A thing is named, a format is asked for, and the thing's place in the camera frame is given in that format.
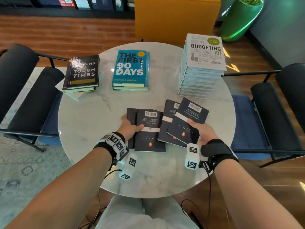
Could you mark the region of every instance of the hand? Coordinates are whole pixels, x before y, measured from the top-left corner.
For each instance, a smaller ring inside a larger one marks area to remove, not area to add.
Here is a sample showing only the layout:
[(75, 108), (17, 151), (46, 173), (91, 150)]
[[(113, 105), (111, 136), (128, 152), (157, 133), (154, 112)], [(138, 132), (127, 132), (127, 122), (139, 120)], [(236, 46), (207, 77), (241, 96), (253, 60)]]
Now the hand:
[(212, 139), (218, 139), (218, 136), (216, 135), (214, 129), (207, 123), (196, 123), (192, 119), (187, 119), (186, 122), (188, 122), (190, 126), (198, 129), (200, 137), (198, 139), (197, 145), (199, 147), (206, 145)]
[(125, 143), (132, 138), (135, 132), (139, 132), (144, 128), (144, 125), (132, 125), (130, 121), (127, 119), (127, 114), (122, 115), (121, 117), (122, 124), (117, 130), (120, 134), (122, 134), (125, 138)]

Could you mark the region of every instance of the wooden floor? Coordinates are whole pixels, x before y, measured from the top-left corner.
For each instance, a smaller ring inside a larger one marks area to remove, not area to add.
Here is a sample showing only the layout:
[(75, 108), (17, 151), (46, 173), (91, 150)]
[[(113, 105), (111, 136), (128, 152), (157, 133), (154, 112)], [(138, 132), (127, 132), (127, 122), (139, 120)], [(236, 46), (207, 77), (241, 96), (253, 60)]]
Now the wooden floor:
[[(215, 29), (213, 34), (217, 35), (217, 33), (218, 29)], [(0, 49), (9, 48), (12, 44), (18, 43), (39, 53), (70, 58), (99, 54), (112, 47), (139, 42), (140, 40), (135, 37), (133, 20), (0, 16)], [(227, 73), (272, 70), (246, 37), (242, 37), (238, 42), (224, 43), (224, 48), (229, 56), (226, 57)], [(48, 59), (42, 58), (38, 66), (50, 66)], [(65, 67), (66, 63), (55, 61), (55, 66)], [(232, 93), (251, 96), (250, 87), (263, 79), (264, 75), (256, 75), (227, 77), (225, 81)], [(279, 89), (274, 77), (270, 81)], [(298, 125), (282, 93), (279, 92), (279, 94), (300, 139), (305, 144), (305, 135), (301, 127)], [(305, 158), (277, 163), (263, 169), (257, 167), (261, 162), (240, 162), (305, 227), (305, 191), (300, 184), (300, 182), (305, 183)], [(195, 187), (175, 195), (174, 198), (179, 204), (185, 198), (196, 203), (205, 219), (189, 202), (184, 202), (184, 209), (187, 212), (192, 210), (203, 226), (205, 220), (209, 229), (234, 228), (234, 223), (214, 175), (211, 179), (212, 196), (209, 218), (206, 218), (209, 193), (208, 180), (204, 180)], [(106, 207), (112, 193), (101, 190), (100, 196), (101, 207)], [(87, 214), (89, 220), (94, 218), (97, 208), (96, 199)]]

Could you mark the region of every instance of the round marble table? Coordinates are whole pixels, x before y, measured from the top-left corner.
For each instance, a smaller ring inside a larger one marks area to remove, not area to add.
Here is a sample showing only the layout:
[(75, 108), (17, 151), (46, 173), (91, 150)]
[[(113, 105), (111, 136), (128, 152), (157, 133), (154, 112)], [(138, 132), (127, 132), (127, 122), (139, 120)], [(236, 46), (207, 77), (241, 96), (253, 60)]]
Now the round marble table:
[[(150, 52), (148, 92), (112, 90), (112, 75), (120, 49)], [(121, 124), (120, 117), (127, 108), (163, 111), (165, 100), (180, 102), (182, 97), (177, 95), (177, 73), (182, 50), (164, 43), (136, 42), (101, 53), (100, 71), (106, 76), (100, 80), (96, 92), (88, 93), (80, 102), (63, 95), (60, 103), (59, 136), (69, 159), (73, 163), (78, 162), (102, 136), (117, 130)], [(207, 100), (189, 99), (210, 111), (207, 123), (230, 146), (235, 132), (235, 109), (223, 79), (220, 79)], [(160, 198), (183, 192), (207, 178), (204, 169), (193, 171), (184, 167), (184, 148), (166, 144), (166, 153), (134, 153), (138, 157), (134, 176), (130, 180), (123, 180), (114, 172), (103, 181), (103, 189), (128, 197)], [(112, 170), (119, 168), (120, 164), (112, 167)]]

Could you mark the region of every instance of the orange chair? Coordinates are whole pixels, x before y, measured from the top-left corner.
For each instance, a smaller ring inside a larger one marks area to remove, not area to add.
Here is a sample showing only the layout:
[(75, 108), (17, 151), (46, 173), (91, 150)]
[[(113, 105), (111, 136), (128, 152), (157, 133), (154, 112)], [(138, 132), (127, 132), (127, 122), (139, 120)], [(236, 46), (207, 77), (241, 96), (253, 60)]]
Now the orange chair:
[(186, 34), (211, 35), (220, 0), (135, 0), (135, 33), (183, 47)]

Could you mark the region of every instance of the light gray rug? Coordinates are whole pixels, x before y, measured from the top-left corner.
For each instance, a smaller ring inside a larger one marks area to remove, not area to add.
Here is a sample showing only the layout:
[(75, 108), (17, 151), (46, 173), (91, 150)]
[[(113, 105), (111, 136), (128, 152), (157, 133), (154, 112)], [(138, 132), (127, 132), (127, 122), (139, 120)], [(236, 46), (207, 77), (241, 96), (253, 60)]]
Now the light gray rug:
[[(0, 128), (6, 128), (43, 68), (35, 68)], [(0, 134), (0, 229), (13, 220), (46, 185), (72, 166), (61, 146), (38, 144), (41, 153)]]

